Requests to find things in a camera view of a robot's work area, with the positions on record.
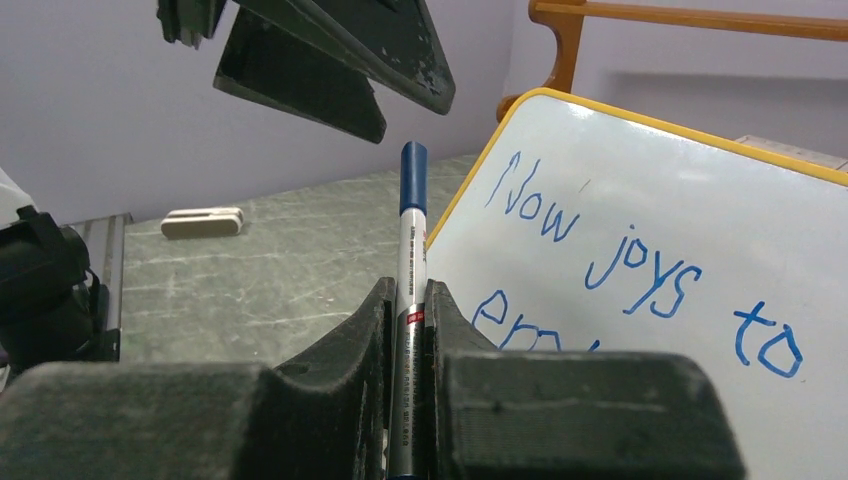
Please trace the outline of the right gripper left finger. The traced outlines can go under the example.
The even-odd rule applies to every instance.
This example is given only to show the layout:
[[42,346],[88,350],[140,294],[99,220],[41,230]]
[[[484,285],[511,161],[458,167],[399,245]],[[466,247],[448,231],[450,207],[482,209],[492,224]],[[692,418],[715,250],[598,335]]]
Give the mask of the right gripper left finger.
[[5,479],[379,479],[395,283],[277,367],[54,362],[1,397]]

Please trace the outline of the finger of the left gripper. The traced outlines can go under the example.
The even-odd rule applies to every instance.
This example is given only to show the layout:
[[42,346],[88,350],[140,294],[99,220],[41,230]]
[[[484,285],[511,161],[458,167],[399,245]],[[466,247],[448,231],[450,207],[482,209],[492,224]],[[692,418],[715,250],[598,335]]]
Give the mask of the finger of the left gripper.
[[456,86],[425,1],[239,1],[250,26],[306,44],[438,115]]
[[385,118],[364,74],[243,6],[213,86],[374,144],[385,134]]

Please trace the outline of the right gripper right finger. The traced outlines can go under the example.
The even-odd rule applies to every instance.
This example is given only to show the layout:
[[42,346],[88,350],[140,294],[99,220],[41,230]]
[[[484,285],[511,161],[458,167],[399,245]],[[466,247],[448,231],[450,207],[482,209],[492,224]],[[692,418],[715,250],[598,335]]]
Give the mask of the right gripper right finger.
[[719,395],[658,352],[500,350],[426,287],[435,479],[742,479]]

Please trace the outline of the white marker pen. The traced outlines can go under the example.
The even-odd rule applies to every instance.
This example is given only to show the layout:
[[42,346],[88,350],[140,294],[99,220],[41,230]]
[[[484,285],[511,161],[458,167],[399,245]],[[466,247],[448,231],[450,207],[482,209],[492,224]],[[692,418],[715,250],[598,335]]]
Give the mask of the white marker pen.
[[386,477],[427,477],[424,439],[426,214],[416,205],[400,213],[392,322],[392,374]]

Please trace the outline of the blue marker cap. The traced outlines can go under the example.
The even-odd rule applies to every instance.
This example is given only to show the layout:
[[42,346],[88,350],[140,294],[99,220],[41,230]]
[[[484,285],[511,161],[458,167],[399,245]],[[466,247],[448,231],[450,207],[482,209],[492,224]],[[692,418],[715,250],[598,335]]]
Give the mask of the blue marker cap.
[[416,209],[427,215],[428,150],[419,142],[407,142],[401,151],[399,213]]

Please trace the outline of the whiteboard with yellow frame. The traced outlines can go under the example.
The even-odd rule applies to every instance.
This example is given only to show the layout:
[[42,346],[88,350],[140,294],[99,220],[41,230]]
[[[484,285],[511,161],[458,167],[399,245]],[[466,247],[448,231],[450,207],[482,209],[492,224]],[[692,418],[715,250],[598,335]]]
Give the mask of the whiteboard with yellow frame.
[[685,355],[751,478],[846,477],[844,172],[538,88],[428,242],[496,346]]

